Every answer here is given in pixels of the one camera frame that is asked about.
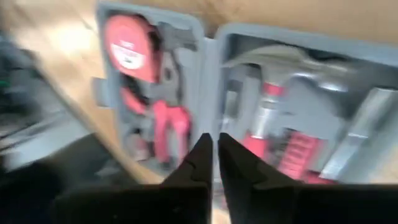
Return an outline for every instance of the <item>hammer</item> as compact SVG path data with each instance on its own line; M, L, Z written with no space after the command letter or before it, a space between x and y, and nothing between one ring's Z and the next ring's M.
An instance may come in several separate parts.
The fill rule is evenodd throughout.
M331 91L348 91L345 84L350 73L343 62L319 62L310 58L302 49L286 45L271 45L246 52L224 64L232 68L239 64L256 64L261 68L262 96L254 121L243 145L256 156L266 160L267 135L270 122L277 112L284 86L293 78L305 78L320 88Z

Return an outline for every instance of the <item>label on tape measure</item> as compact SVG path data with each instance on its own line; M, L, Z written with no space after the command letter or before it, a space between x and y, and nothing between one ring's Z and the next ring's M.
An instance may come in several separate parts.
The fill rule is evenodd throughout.
M133 50L111 44L112 53L121 66L126 69L138 69L144 66L144 55Z

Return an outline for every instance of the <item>wooden table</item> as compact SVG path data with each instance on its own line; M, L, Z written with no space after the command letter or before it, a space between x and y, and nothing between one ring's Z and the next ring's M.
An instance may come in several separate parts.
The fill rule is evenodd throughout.
M209 25L209 34L221 24L241 21L398 43L398 2L394 0L134 2L193 14ZM113 112L95 105L91 79L104 78L104 72L94 11L95 0L5 0L0 15L17 43L37 52L50 83L98 133L113 156L143 183L159 183L160 176L134 162L122 150ZM375 182L398 182L398 165L394 164L398 153L391 158L380 168ZM227 222L225 213L215 213L218 223Z

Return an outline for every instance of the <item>open tool case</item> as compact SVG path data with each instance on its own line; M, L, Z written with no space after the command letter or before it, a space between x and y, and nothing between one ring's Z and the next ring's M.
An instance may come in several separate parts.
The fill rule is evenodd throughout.
M132 17L147 25L129 30ZM98 104L115 109L129 155L160 175L169 175L202 133L213 139L228 133L309 184L367 183L395 144L397 47L252 24L227 24L209 39L192 16L116 2L100 2L97 20L106 69L106 81L93 82ZM109 24L124 28L109 32ZM141 33L149 41L141 35L117 42ZM155 52L145 73L151 75L132 72L144 61L146 54L137 53L142 45ZM173 59L165 60L167 54ZM168 77L170 65L180 75L180 101L167 105L175 89L159 88L159 77ZM137 96L133 106L126 89ZM173 121L156 134L159 100L186 112L184 134ZM215 160L216 194L223 191L218 167Z

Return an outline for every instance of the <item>gray plastic case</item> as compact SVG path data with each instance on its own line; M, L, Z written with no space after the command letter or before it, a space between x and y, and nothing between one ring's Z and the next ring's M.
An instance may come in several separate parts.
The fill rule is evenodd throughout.
M398 48L388 45L363 42L360 40L342 40L321 34L298 32L276 27L257 26L253 24L227 24L219 29L215 39L205 37L201 22L188 15L135 6L116 2L100 2L97 20L100 36L103 24L110 12L141 14L153 25L166 22L182 29L191 29L197 38L198 52L180 57L187 75L187 86L184 105L193 118L191 146L201 133L210 133L217 156L217 139L220 132L227 132L237 140L242 140L252 122L252 114L261 94L260 70L246 65L223 68L222 64L233 57L270 44L287 44L305 48L318 55L329 53L329 57L341 57L348 60L356 73L347 80L349 92L335 93L319 89L313 83L295 80L287 86L280 113L272 124L272 136L281 137L285 128L295 129L307 135L324 140L324 147L319 151L310 165L311 170L320 172L333 153L334 145L346 128L360 103L373 86L398 88ZM124 138L129 126L136 122L136 116L129 112L118 93L120 87L116 71L111 66L102 49L107 79L96 80L94 89L99 92L98 103L115 109L119 137ZM239 95L228 93L228 83L238 83ZM226 95L236 95L241 100L235 112L235 119L223 125L223 113ZM380 127L378 133L371 137L367 144L357 152L355 159L340 176L340 182L368 182L372 171L382 164L389 155L394 138L391 133L398 133L398 114L391 113L388 122ZM154 161L143 162L158 174L169 172L160 170ZM215 179L219 178L218 162L215 161Z

